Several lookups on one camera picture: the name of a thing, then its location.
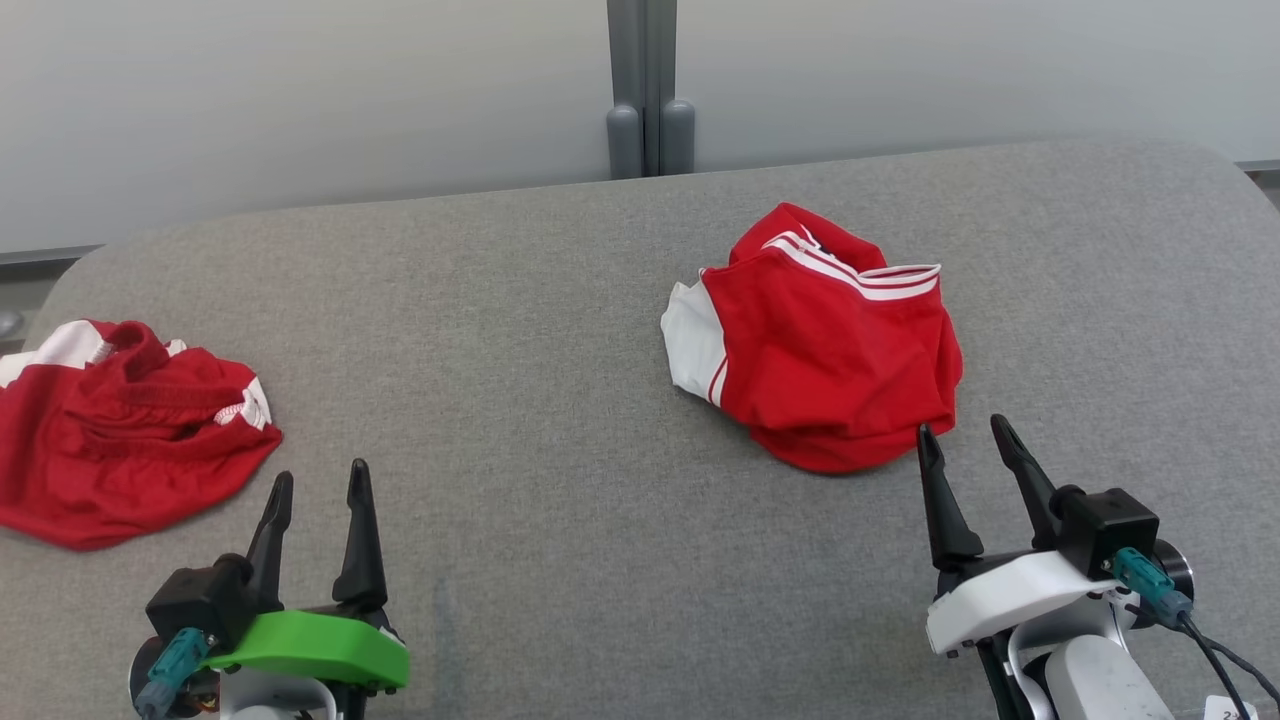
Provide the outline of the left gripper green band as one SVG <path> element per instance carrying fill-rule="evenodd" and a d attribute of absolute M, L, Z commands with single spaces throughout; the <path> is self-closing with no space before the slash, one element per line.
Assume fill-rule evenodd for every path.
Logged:
<path fill-rule="evenodd" d="M 233 650 L 212 651 L 202 669 L 256 670 L 283 676 L 402 691 L 410 683 L 410 651 L 387 612 L 388 588 L 372 479 L 357 457 L 349 469 L 349 528 L 340 573 L 332 587 L 338 605 L 284 609 L 279 600 L 282 550 L 291 527 L 294 478 L 280 471 L 246 559 L 246 584 L 259 612 Z"/>

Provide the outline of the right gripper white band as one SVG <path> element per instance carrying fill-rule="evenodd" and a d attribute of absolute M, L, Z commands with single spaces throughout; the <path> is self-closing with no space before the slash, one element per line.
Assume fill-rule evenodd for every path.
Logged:
<path fill-rule="evenodd" d="M 916 456 L 932 566 L 938 570 L 936 597 L 925 619 L 934 655 L 1050 618 L 1089 594 L 1105 596 L 1117 587 L 1115 580 L 1089 579 L 1052 551 L 1060 532 L 1060 520 L 1051 509 L 1055 486 L 1005 415 L 993 414 L 989 427 L 1000 457 L 1018 483 L 1033 529 L 1032 547 L 1051 552 L 1010 556 L 996 568 L 963 579 L 959 570 L 979 560 L 986 547 L 957 505 L 934 432 L 922 424 Z"/>

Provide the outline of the red jersey with white sleeves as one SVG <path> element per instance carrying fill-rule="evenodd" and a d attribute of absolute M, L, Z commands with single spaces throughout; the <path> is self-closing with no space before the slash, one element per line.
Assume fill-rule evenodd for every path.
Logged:
<path fill-rule="evenodd" d="M 881 249 L 791 202 L 660 316 L 673 384 L 804 471 L 846 475 L 955 428 L 963 351 L 938 264 Z"/>

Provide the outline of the red shorts with white trim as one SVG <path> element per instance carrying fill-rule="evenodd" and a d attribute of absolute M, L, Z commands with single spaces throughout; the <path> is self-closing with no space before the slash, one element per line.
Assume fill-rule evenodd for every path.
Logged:
<path fill-rule="evenodd" d="M 229 500 L 282 443 L 250 366 L 79 319 L 0 356 L 0 528 L 104 550 Z"/>

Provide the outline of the black round right gripper motor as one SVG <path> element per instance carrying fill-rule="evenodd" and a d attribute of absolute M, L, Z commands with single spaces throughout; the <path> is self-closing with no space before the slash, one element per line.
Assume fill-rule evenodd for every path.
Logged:
<path fill-rule="evenodd" d="M 1194 571 L 1187 556 L 1175 544 L 1157 538 L 1149 560 L 1169 577 L 1178 592 L 1189 601 L 1196 600 Z"/>

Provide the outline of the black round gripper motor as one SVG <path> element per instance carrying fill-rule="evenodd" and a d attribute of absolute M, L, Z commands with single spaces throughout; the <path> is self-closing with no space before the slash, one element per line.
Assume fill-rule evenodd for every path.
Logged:
<path fill-rule="evenodd" d="M 166 644 L 156 635 L 146 639 L 131 665 L 128 679 L 131 708 L 142 720 L 215 720 L 220 712 L 220 674 L 210 667 L 200 667 L 175 693 L 168 711 L 154 717 L 145 716 L 136 701 L 148 684 L 148 671 L 160 659 Z"/>
<path fill-rule="evenodd" d="M 1178 592 L 1189 601 L 1196 600 L 1194 571 L 1187 556 L 1175 544 L 1157 538 L 1149 560 L 1169 577 Z"/>

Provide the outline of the black round left gripper motor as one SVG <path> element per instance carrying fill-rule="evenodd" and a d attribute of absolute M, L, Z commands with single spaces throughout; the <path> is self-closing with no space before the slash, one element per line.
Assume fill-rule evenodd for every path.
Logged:
<path fill-rule="evenodd" d="M 131 665 L 128 679 L 131 708 L 142 720 L 215 720 L 220 712 L 220 674 L 210 667 L 200 667 L 175 693 L 168 711 L 154 717 L 145 716 L 136 701 L 148 684 L 148 671 L 160 659 L 166 644 L 156 635 L 146 639 Z"/>

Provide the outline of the grey rounded post foot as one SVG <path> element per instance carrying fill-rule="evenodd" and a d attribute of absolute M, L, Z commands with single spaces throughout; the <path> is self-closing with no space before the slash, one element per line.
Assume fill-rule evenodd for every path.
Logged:
<path fill-rule="evenodd" d="M 628 104 L 616 104 L 605 114 L 605 131 L 613 181 L 644 177 L 645 140 L 643 113 Z"/>
<path fill-rule="evenodd" d="M 662 176 L 694 173 L 696 155 L 696 111 L 681 97 L 671 99 L 659 114 L 659 170 Z"/>

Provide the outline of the grey partition post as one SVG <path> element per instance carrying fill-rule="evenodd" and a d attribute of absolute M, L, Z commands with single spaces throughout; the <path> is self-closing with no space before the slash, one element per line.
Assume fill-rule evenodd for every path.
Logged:
<path fill-rule="evenodd" d="M 659 114 L 675 97 L 677 0 L 605 0 L 612 108 L 643 113 L 644 177 L 659 170 Z"/>

